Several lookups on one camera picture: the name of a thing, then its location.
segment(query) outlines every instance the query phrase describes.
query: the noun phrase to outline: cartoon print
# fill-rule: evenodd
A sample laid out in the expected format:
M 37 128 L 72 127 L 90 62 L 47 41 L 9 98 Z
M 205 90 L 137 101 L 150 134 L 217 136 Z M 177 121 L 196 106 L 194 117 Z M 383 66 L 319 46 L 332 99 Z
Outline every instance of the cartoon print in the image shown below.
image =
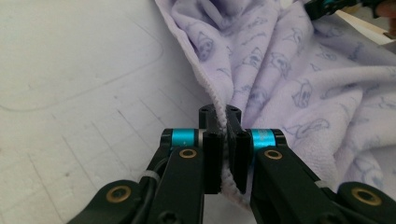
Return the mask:
M 308 80 L 305 80 L 301 83 L 300 90 L 291 96 L 294 101 L 294 104 L 300 108 L 306 108 L 309 105 L 309 99 L 311 98 L 312 94 L 312 86 Z
M 330 30 L 326 33 L 327 37 L 339 37 L 341 35 L 343 35 L 344 32 L 338 28 L 338 27 L 332 27 L 330 28 Z
M 330 123 L 326 119 L 315 119 L 312 122 L 308 122 L 303 125 L 296 125 L 290 128 L 283 127 L 287 133 L 293 134 L 297 139 L 306 138 L 313 132 L 318 132 L 320 130 L 329 128 Z
M 267 35 L 265 34 L 265 32 L 256 34 L 256 35 L 252 36 L 250 39 L 248 39 L 248 40 L 246 40 L 245 42 L 243 42 L 242 45 L 245 46 L 245 45 L 248 44 L 250 41 L 252 41 L 254 38 L 259 37 L 259 36 L 264 36 L 264 37 L 266 37 Z
M 303 50 L 303 31 L 299 28 L 291 28 L 291 30 L 293 34 L 286 36 L 283 40 L 294 42 L 297 45 L 297 53 L 300 54 L 301 50 Z
M 353 50 L 353 52 L 347 57 L 349 60 L 356 62 L 361 50 L 364 48 L 364 45 L 361 42 L 358 42 L 358 46 Z
M 326 99 L 332 98 L 338 94 L 341 94 L 343 92 L 350 91 L 357 87 L 358 87 L 358 84 L 356 84 L 356 83 L 351 83 L 351 84 L 345 85 L 343 87 L 333 87 L 333 88 L 327 90 L 325 93 L 323 93 L 320 96 L 320 99 L 326 100 Z
M 198 34 L 198 58 L 205 62 L 213 51 L 213 39 L 209 38 L 204 33 Z
M 318 57 L 329 60 L 329 61 L 335 61 L 337 60 L 337 56 L 333 53 L 331 53 L 329 50 L 320 47 L 321 53 L 317 54 Z
M 263 17 L 257 17 L 253 22 L 251 22 L 251 23 L 249 23 L 249 24 L 247 25 L 247 28 L 248 28 L 248 29 L 251 29 L 251 28 L 253 28 L 253 27 L 255 27 L 255 26 L 264 24 L 264 23 L 266 23 L 266 22 L 268 22 L 267 19 L 265 19 L 265 18 L 263 18 Z
M 379 189 L 383 188 L 383 175 L 379 167 L 371 164 L 362 157 L 357 157 L 353 165 L 361 172 L 361 182 L 374 185 Z
M 251 90 L 251 86 L 249 85 L 245 85 L 243 87 L 241 87 L 239 90 L 238 89 L 233 89 L 233 94 L 243 94 L 246 91 L 250 91 Z
M 367 107 L 396 110 L 396 101 L 390 100 L 389 98 L 385 98 L 384 96 L 381 96 L 380 103 L 367 105 Z
M 250 55 L 248 55 L 242 64 L 248 64 L 251 65 L 257 69 L 260 69 L 260 65 L 262 65 L 262 59 L 264 55 L 262 54 L 262 51 L 259 48 L 255 48 L 253 51 L 251 51 Z
M 251 91 L 248 101 L 247 101 L 247 107 L 250 106 L 258 106 L 262 107 L 265 102 L 268 100 L 268 93 L 264 88 L 258 88 L 255 87 Z
M 290 62 L 282 53 L 271 53 L 270 65 L 275 67 L 283 78 L 287 78 L 290 70 Z
M 321 69 L 319 67 L 317 67 L 316 65 L 314 65 L 312 63 L 311 63 L 311 67 L 314 70 L 314 72 L 321 71 Z
M 216 71 L 223 73 L 226 77 L 231 77 L 231 71 L 228 68 L 218 68 Z

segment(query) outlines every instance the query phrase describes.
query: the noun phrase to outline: purple cloth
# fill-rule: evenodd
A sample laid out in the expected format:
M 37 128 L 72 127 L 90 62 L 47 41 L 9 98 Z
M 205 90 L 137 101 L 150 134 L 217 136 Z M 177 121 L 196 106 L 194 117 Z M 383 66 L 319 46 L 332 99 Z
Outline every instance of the purple cloth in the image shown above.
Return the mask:
M 396 198 L 396 55 L 336 15 L 311 22 L 303 2 L 157 0 L 210 94 L 244 128 L 278 128 L 332 189 L 360 181 Z M 223 193 L 246 207 L 227 166 Z

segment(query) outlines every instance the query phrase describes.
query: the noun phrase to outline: blue ring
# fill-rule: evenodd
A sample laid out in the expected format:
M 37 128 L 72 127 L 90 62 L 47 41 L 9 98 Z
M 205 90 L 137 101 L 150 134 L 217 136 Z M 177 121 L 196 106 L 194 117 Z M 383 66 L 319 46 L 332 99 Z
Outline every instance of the blue ring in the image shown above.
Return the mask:
M 174 129 L 172 147 L 193 147 L 195 142 L 194 129 Z
M 251 129 L 250 131 L 254 154 L 263 147 L 276 146 L 274 133 L 270 129 Z

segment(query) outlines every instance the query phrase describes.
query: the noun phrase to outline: screw head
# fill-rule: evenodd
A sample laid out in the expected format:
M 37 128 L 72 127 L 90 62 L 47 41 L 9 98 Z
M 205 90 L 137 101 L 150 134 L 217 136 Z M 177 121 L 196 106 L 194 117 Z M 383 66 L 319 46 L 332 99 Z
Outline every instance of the screw head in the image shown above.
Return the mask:
M 178 215 L 171 211 L 162 212 L 157 219 L 158 224 L 182 224 Z
M 116 186 L 107 192 L 106 199 L 110 203 L 122 203 L 131 193 L 132 190 L 128 186 Z
M 197 155 L 197 151 L 195 151 L 194 149 L 186 148 L 186 149 L 181 150 L 178 154 L 181 158 L 191 159 Z

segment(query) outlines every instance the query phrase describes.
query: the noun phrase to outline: black object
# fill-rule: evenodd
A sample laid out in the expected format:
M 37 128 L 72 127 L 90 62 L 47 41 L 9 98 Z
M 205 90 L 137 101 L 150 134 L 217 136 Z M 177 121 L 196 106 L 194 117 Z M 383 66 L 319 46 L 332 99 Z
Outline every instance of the black object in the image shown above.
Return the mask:
M 344 7 L 353 7 L 361 3 L 363 7 L 369 7 L 373 11 L 373 18 L 378 18 L 375 9 L 384 0 L 312 0 L 305 3 L 304 8 L 311 21 L 325 15 L 332 15 L 336 10 Z
M 260 224 L 396 223 L 396 202 L 382 191 L 350 182 L 332 192 L 280 130 L 244 130 L 242 112 L 230 105 L 226 112 L 226 131 L 213 105 L 199 110 L 199 129 L 165 129 L 138 184 L 104 186 L 69 223 L 202 223 L 204 195 L 220 191 L 224 159 L 242 192 L 254 166 L 250 206 Z

